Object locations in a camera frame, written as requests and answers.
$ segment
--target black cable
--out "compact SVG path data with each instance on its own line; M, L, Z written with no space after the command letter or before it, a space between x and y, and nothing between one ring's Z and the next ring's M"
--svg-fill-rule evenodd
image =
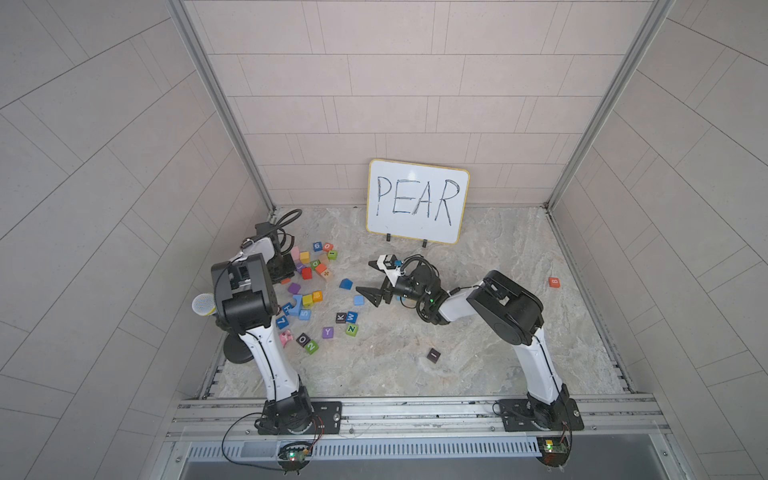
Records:
M264 417L264 414L262 412L252 412L252 413L249 413L248 415L243 415L240 418L238 418L235 421L235 423L230 425L230 427L224 433L224 436L221 438L221 454L224 455L224 458L226 458L229 463L233 463L235 465L244 465L246 467L261 468L262 470L269 470L271 472L285 472L282 468L263 467L261 465L256 465L254 463L235 462L233 459L231 459L231 458L229 458L229 456L227 456L227 451L224 450L224 440L227 439L227 435L230 433L230 430L235 425L237 425L240 422L240 420L245 419L246 417L250 417L251 415L261 415L261 418L259 418L259 420L261 420Z

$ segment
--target ventilation grille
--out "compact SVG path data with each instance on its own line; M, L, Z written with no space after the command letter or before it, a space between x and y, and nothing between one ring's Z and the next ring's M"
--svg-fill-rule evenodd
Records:
M239 462L275 461L287 442L228 442L227 456ZM315 445L312 460L395 458L540 457L535 437L457 437L454 439L327 439ZM221 462L221 442L193 442L190 462Z

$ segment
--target alphabet block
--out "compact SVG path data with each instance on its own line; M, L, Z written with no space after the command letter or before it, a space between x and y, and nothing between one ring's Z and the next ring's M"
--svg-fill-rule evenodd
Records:
M307 343L307 344L304 346L304 349L305 349L305 350L306 350L306 351L307 351L307 352L308 352L310 355L312 355L313 353L315 353L315 352L317 351L317 349L318 349L318 348L319 348L319 347L317 346L317 342L316 342L316 341L314 341L314 340L310 340L310 342L309 342L309 343Z
M275 320L275 325L277 325L277 328L282 330L288 326L288 319L285 315L283 315L279 319Z
M301 346L305 346L307 343L311 342L312 339L310 339L310 336L306 333L302 333L299 335L299 338L296 339L296 343L298 343Z

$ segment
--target marble floor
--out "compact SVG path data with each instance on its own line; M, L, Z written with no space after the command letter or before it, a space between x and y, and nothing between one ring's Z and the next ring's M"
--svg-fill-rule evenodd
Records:
M282 215L289 209L281 209ZM286 345L292 363L312 397L323 396L451 396L521 395L527 391L517 356L478 315L447 326L424 323L399 302L379 308L366 301L353 305L352 291L339 288L349 278L354 286L379 287L383 273L368 266L383 253L405 258L424 255L441 274L442 286L472 285L489 270L499 270L532 291L544 304L547 342L555 367L573 394L621 392L611 361L587 312L542 208L466 209L455 245L392 238L366 231L364 208L307 208L286 230L302 250L312 242L330 242L339 252L331 262L334 281L317 275L301 280L301 293L323 291L309 322L289 317L294 338L306 333L319 344L309 355L296 341ZM562 287L549 287L548 278ZM286 286L275 285L280 304L291 300ZM357 337L347 336L335 313L359 313ZM321 329L333 326L334 338ZM427 352L442 356L435 364ZM217 374L218 398L263 398L261 376L254 362L225 363Z

